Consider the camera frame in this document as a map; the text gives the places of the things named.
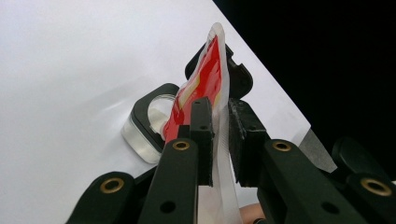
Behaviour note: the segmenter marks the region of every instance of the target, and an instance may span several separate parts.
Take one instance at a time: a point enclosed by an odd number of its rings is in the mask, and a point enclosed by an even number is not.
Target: black plastic part
[[[353,174],[346,181],[346,197],[370,223],[396,223],[396,186],[372,174]]]
[[[213,186],[213,127],[212,106],[207,97],[191,104],[190,137],[199,148],[198,184]]]
[[[187,63],[185,68],[186,79],[189,79],[198,64],[199,55],[204,49],[203,45],[198,52],[192,57],[192,59]],[[233,51],[225,45],[226,47],[226,57],[227,57],[227,67],[230,74],[230,97],[235,99],[241,99],[247,95],[253,88],[253,77],[246,69],[246,67],[241,63],[237,65],[232,57]]]
[[[248,103],[230,98],[228,108],[235,180],[242,187],[258,187],[262,168],[259,151],[270,136]]]
[[[159,152],[163,151],[163,146],[165,142],[163,141],[159,133],[155,133],[150,128],[148,116],[149,104],[155,98],[161,95],[176,96],[177,91],[177,85],[172,83],[163,84],[161,85],[161,87],[157,88],[156,90],[150,92],[149,94],[136,101],[136,103],[134,104],[134,108],[131,112],[131,120],[134,125]]]
[[[66,223],[110,224],[132,221],[132,211],[136,206],[134,186],[134,178],[125,173],[111,172],[99,176],[80,197]]]
[[[167,143],[139,224],[197,223],[198,146],[188,138]]]
[[[258,197],[269,223],[367,223],[293,143],[269,140],[261,158],[266,171],[262,174],[269,176],[263,177],[265,182],[259,186]],[[281,197],[276,197],[276,201],[267,197],[273,196],[274,190]],[[268,207],[279,204],[278,200],[282,202],[276,210]],[[285,210],[281,210],[282,204],[286,205]]]
[[[360,173],[379,175],[390,180],[373,156],[353,138],[338,139],[332,148],[332,159],[337,165],[333,175],[343,183],[347,176]]]

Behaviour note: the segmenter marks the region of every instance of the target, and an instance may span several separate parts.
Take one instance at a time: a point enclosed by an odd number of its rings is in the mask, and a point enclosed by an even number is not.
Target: white backdrop
[[[272,138],[299,145],[309,123],[210,0],[1,1],[0,222],[65,223],[99,175],[151,168],[122,126],[136,100],[186,81],[217,21],[254,78],[243,100]]]

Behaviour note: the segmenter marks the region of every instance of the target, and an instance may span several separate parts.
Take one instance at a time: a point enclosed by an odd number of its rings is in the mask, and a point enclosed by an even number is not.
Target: clear plastic bag
[[[228,151],[228,99],[230,77],[227,69],[225,35],[220,23],[211,27],[198,64],[177,93],[171,117],[163,126],[165,143],[177,138],[178,126],[189,125],[191,103],[207,96],[212,104],[213,188],[199,187],[199,223],[242,223],[236,198]]]

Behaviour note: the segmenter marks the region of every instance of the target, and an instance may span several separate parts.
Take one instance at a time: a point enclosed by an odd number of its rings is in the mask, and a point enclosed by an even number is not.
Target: screw hole
[[[390,189],[390,187],[376,179],[363,178],[361,180],[361,185],[365,189],[376,195],[388,197],[392,194],[392,190]]]
[[[124,182],[121,178],[114,177],[105,180],[100,186],[103,193],[114,193],[122,189]]]
[[[340,213],[340,210],[332,203],[322,203],[321,206],[328,213],[332,213],[332,214]]]
[[[284,142],[274,142],[273,147],[279,151],[290,151],[291,150],[291,146]]]
[[[175,142],[173,144],[173,148],[176,150],[186,150],[189,147],[190,144],[188,142]]]
[[[169,214],[175,211],[176,204],[174,202],[164,202],[163,204],[161,204],[160,209],[163,213]]]

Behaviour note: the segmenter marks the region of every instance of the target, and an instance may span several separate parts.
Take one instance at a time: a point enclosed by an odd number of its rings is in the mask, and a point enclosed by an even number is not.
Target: red liquid pouch
[[[218,103],[221,90],[221,60],[217,36],[203,53],[194,74],[178,91],[170,119],[163,126],[165,144],[177,138],[180,125],[190,125],[193,101],[207,96],[212,108]]]

